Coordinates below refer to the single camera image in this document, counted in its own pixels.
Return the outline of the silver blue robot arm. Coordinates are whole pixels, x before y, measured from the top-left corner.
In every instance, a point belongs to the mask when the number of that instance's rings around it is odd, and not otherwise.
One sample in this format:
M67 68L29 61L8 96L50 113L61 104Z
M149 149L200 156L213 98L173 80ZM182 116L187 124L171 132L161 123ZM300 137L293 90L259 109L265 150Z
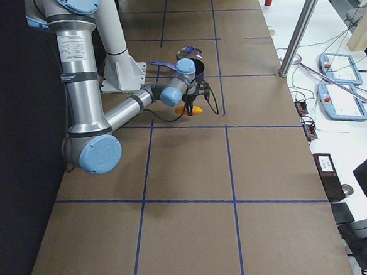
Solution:
M146 64L128 53L115 0L25 0L28 25L57 39L60 80L72 126L62 152L68 163L96 175L119 163L113 132L155 101L173 107L195 92L195 63L180 59L167 84L146 83Z

